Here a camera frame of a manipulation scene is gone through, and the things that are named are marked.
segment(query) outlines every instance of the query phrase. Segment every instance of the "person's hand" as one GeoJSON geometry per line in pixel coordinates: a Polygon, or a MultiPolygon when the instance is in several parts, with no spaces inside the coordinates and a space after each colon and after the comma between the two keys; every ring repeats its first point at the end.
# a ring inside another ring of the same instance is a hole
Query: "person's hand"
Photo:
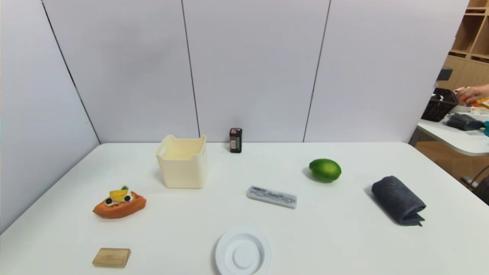
{"type": "Polygon", "coordinates": [[[460,87],[454,90],[454,92],[460,100],[466,103],[472,103],[478,99],[489,97],[489,85],[460,87]]]}

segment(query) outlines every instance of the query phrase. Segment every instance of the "dark gray towel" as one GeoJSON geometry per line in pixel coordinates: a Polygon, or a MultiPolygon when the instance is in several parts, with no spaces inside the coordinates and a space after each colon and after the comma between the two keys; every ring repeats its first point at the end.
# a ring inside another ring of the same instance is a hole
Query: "dark gray towel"
{"type": "Polygon", "coordinates": [[[424,219],[418,215],[426,205],[398,178],[385,177],[372,185],[372,193],[382,207],[404,226],[422,226],[424,219]]]}

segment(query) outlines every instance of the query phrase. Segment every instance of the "white table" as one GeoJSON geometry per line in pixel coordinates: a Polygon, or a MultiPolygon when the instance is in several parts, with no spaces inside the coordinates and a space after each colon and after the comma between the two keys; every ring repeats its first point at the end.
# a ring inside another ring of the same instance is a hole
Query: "white table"
{"type": "MultiPolygon", "coordinates": [[[[432,138],[443,142],[453,150],[468,156],[489,155],[489,137],[484,135],[483,130],[461,131],[448,127],[444,123],[448,118],[440,122],[433,122],[421,119],[418,122],[416,131],[422,131],[432,138]]],[[[410,144],[416,145],[419,132],[415,132],[410,144]]]]}
{"type": "Polygon", "coordinates": [[[156,143],[97,147],[0,236],[0,274],[216,274],[216,242],[241,226],[267,237],[270,274],[487,273],[489,207],[405,143],[227,146],[208,144],[203,189],[165,188],[156,143]],[[341,177],[310,178],[316,158],[336,160],[341,177]],[[389,175],[426,203],[423,227],[394,223],[372,199],[371,184],[389,175]],[[146,197],[145,209],[118,220],[92,213],[125,184],[146,197]],[[248,199],[251,184],[296,194],[297,209],[248,199]],[[130,248],[127,266],[92,266],[101,247],[130,248]]]}

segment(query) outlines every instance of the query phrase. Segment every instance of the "cream plastic basket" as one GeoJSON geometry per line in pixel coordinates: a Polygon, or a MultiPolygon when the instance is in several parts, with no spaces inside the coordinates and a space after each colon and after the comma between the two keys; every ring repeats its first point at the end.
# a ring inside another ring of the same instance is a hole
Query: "cream plastic basket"
{"type": "Polygon", "coordinates": [[[207,178],[206,136],[176,138],[168,135],[156,158],[167,188],[202,188],[207,178]]]}

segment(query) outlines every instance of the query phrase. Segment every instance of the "white wall panel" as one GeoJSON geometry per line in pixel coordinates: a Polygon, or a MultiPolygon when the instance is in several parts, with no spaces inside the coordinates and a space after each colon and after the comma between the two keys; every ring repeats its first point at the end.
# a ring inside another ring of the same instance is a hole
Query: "white wall panel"
{"type": "Polygon", "coordinates": [[[302,141],[327,0],[184,0],[200,133],[302,141]]]}
{"type": "Polygon", "coordinates": [[[180,0],[44,0],[102,142],[198,137],[180,0]]]}
{"type": "Polygon", "coordinates": [[[3,0],[3,232],[99,143],[39,0],[3,0]]]}
{"type": "Polygon", "coordinates": [[[332,0],[305,141],[408,141],[466,0],[332,0]]]}

